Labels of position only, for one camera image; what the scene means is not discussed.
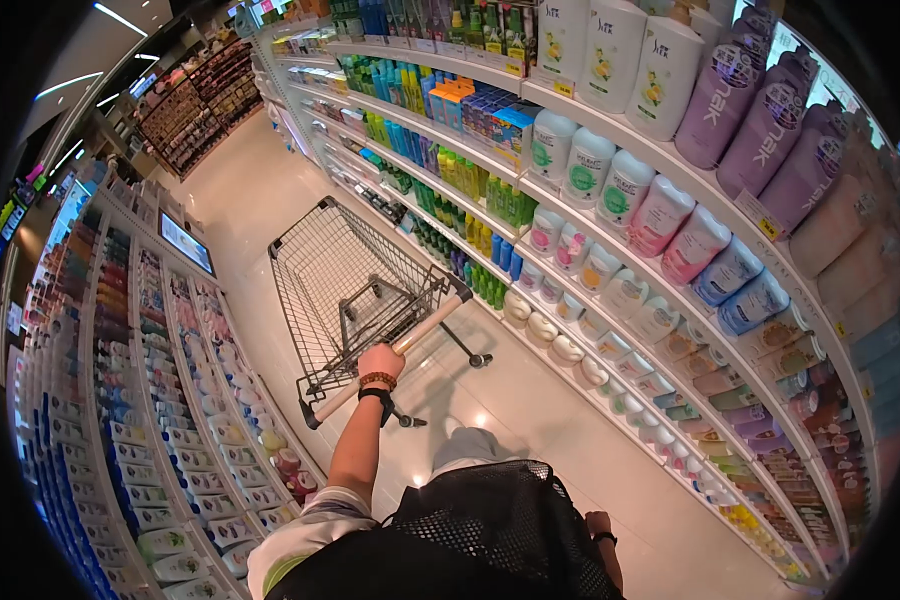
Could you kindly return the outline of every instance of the ceiling light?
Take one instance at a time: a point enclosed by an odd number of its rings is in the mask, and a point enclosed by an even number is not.
[[[40,92],[39,94],[34,96],[33,100],[39,100],[40,98],[43,98],[50,92],[60,90],[61,88],[66,88],[67,86],[70,86],[71,84],[75,84],[76,82],[82,82],[85,79],[90,79],[91,77],[97,77],[98,75],[103,75],[103,74],[104,74],[104,71],[96,71],[96,73],[90,73],[89,75],[81,75],[77,78],[72,78],[69,81],[63,81],[62,83],[58,83],[57,85],[54,85],[53,87],[48,87],[47,89],[43,90],[42,92]]]
[[[67,153],[63,154],[63,157],[60,158],[60,162],[56,163],[56,165],[53,167],[53,171],[50,171],[49,174],[53,175],[54,171],[57,171],[58,169],[60,169],[60,165],[63,164],[64,161],[69,159],[70,155],[72,155],[74,153],[74,150],[77,150],[78,148],[80,148],[81,144],[83,144],[83,143],[84,143],[84,140],[81,139],[80,141],[73,144],[73,147],[70,150],[67,150]]]
[[[120,95],[120,92],[117,92],[116,94],[110,96],[109,98],[106,98],[105,100],[100,100],[96,105],[97,105],[98,107],[102,107],[103,105],[105,105],[106,103],[110,102],[111,100],[113,100],[114,98],[116,98],[116,97],[119,96],[119,95]]]
[[[123,18],[123,17],[121,17],[119,14],[117,14],[116,12],[114,12],[113,10],[111,10],[110,8],[104,6],[103,4],[101,4],[101,3],[99,3],[99,2],[95,2],[94,5],[93,5],[93,8],[97,9],[98,11],[100,11],[101,13],[103,13],[104,15],[108,15],[108,16],[110,16],[110,17],[112,17],[112,18],[117,19],[118,21],[120,21],[120,23],[122,23],[123,25],[129,27],[129,28],[132,29],[133,31],[137,32],[138,34],[140,34],[140,35],[143,36],[144,38],[147,36],[147,32],[146,32],[146,31],[140,29],[139,27],[137,27],[136,25],[134,25],[132,22],[128,21],[127,19],[125,19],[125,18]]]

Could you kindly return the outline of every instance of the hand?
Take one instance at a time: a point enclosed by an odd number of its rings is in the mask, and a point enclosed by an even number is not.
[[[611,530],[611,516],[603,510],[594,510],[588,512],[584,518],[586,519],[586,528],[591,536],[602,533],[613,533]]]
[[[385,343],[377,343],[367,349],[366,352],[360,354],[357,359],[357,374],[362,378],[365,375],[377,372],[383,372],[388,376],[396,379],[403,372],[407,359],[403,356],[397,356],[394,349]],[[389,388],[383,381],[371,382],[368,387]]]

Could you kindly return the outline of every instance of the yellow price label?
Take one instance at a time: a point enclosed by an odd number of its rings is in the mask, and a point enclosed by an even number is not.
[[[573,98],[573,87],[559,81],[553,82],[553,91],[567,98]]]
[[[774,226],[770,224],[770,221],[767,221],[766,219],[760,219],[760,229],[763,230],[764,234],[767,234],[770,242],[775,241],[779,235]]]

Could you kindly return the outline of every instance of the wrist strap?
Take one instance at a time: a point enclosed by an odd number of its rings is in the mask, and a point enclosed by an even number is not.
[[[383,381],[386,385],[389,386],[390,391],[396,390],[396,378],[386,373],[382,370],[374,370],[373,372],[369,372],[363,377],[360,378],[360,388],[364,388],[368,383],[372,381]]]
[[[380,388],[366,388],[357,393],[357,400],[361,401],[367,396],[377,397],[380,404],[384,407],[384,414],[380,416],[380,428],[383,429],[384,425],[387,424],[387,419],[390,418],[390,415],[394,414],[394,401],[390,398],[390,392],[381,390]]]
[[[617,547],[617,536],[609,531],[602,531],[599,534],[593,536],[593,542],[595,544],[599,544],[600,540],[611,540],[613,542],[613,547]]]

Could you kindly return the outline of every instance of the tiled floor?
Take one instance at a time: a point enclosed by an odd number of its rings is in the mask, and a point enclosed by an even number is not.
[[[301,154],[290,154],[263,112],[240,126],[184,183],[163,175],[175,198],[204,223],[203,237],[250,360],[325,471],[353,401],[317,432],[303,424],[295,389],[300,361],[266,247],[327,194],[374,225],[379,221]],[[610,514],[620,539],[627,598],[797,597],[476,303],[462,306],[447,323],[471,350],[492,353],[493,363],[469,368],[466,355],[439,329],[408,354],[396,402],[435,426],[401,429],[391,421],[384,428],[374,492],[377,518],[396,508],[405,486],[429,477],[433,454],[444,440],[441,423],[453,415],[492,431],[515,454],[551,464],[581,512]]]

